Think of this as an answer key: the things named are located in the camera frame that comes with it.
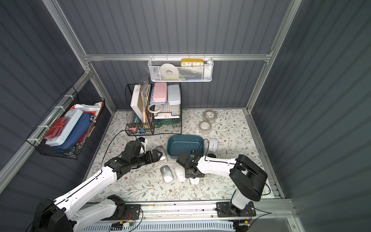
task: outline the robotic arm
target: robotic arm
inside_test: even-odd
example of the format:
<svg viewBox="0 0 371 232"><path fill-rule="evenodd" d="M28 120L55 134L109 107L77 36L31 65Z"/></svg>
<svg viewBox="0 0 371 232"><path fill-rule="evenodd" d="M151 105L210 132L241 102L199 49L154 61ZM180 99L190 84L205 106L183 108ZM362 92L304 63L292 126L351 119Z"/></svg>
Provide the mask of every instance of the robotic arm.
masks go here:
<svg viewBox="0 0 371 232"><path fill-rule="evenodd" d="M158 162L162 153L156 149L146 151L146 144L142 137L128 142L118 157L110 159L79 186L53 202L48 199L42 201L37 206L31 231L76 232L101 219L125 212L125 201L116 195L86 209L80 208L131 169ZM267 179L267 174L244 155L239 155L237 159L216 159L213 154L207 157L181 154L177 162L185 168L186 178L204 177L206 173L229 176L237 186L228 208L235 216L240 216L251 200L260 200Z"/></svg>
<svg viewBox="0 0 371 232"><path fill-rule="evenodd" d="M229 176L237 187L229 203L229 210L235 216L240 216L250 201L260 201L267 180L264 170L244 155L236 159L217 159L209 155L181 154L177 163L184 167L186 178L204 177L206 173Z"/></svg>
<svg viewBox="0 0 371 232"><path fill-rule="evenodd" d="M104 167L92 177L66 194L57 197L53 202L46 199L36 209L31 231L34 232L72 232L114 214L125 211L125 201L116 195L105 201L79 210L88 200L101 192L106 186L114 183L131 169L160 160L162 153L156 149L146 151L147 141L130 141L124 151L110 159Z"/></svg>

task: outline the clear packing tape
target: clear packing tape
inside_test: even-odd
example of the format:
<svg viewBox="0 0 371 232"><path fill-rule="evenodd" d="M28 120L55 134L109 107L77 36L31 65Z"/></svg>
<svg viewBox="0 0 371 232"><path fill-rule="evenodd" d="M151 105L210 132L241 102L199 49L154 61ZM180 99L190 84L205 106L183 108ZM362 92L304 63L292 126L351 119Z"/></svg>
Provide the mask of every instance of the clear packing tape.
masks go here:
<svg viewBox="0 0 371 232"><path fill-rule="evenodd" d="M206 110L203 114L203 118L205 121L213 124L217 119L216 112L213 110Z"/></svg>
<svg viewBox="0 0 371 232"><path fill-rule="evenodd" d="M198 131L201 134L209 134L211 132L211 124L208 121L202 121L198 124Z"/></svg>

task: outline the white wire basket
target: white wire basket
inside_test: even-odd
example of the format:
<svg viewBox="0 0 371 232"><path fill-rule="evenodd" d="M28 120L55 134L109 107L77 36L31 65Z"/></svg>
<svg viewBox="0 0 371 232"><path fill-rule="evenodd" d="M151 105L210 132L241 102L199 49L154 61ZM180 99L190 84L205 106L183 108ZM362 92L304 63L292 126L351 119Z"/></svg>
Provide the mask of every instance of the white wire basket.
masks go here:
<svg viewBox="0 0 371 232"><path fill-rule="evenodd" d="M208 82L212 80L213 58L204 59L204 66L181 67L180 59L150 57L148 68L153 82Z"/></svg>

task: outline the floral mat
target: floral mat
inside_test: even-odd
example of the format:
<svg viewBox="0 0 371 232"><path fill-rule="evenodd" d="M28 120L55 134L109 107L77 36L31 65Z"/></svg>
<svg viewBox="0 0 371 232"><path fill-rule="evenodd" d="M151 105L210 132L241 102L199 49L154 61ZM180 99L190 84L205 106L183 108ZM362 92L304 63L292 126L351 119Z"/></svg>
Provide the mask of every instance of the floral mat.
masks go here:
<svg viewBox="0 0 371 232"><path fill-rule="evenodd" d="M207 139L217 138L217 151L213 152L217 158L231 159L237 157L239 154L244 154L264 169L243 111L215 111L218 117L217 121L213 124L211 132L208 135L202 135L198 132L197 126L202 121L204 110L183 110L182 134L199 135ZM88 177L100 169L108 144L119 131L125 129L126 123L126 112L117 111L109 125L94 163L89 170ZM172 134L144 136L149 140L147 149L154 149L158 145L163 145L166 149L167 141L171 136ZM131 140L135 140L135 137L127 136L125 132L121 132L109 147L104 162L118 156L124 150L126 143ZM160 167L165 164L173 172L174 180L171 183L165 183L160 173ZM197 185L191 184L188 179L180 182L175 175L175 167L178 165L175 159L168 157L168 161L165 159L157 163L142 166L107 186L102 192L94 196L90 202L101 202L112 194L119 195L127 202L220 200L230 199L232 197L236 186L229 177L206 174L204 178L200 178L200 183ZM268 192L269 190L265 186L263 194ZM274 198L274 195L271 193L262 196L262 198Z"/></svg>

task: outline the notebook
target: notebook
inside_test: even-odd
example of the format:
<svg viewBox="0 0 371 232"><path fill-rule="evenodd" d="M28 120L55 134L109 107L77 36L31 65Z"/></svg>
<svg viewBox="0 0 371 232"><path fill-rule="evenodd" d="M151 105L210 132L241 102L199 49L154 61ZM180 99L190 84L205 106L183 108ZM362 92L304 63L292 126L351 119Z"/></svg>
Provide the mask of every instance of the notebook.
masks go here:
<svg viewBox="0 0 371 232"><path fill-rule="evenodd" d="M134 110L137 116L143 121L143 100L140 93L140 85L135 85L133 95L131 97L130 107Z"/></svg>

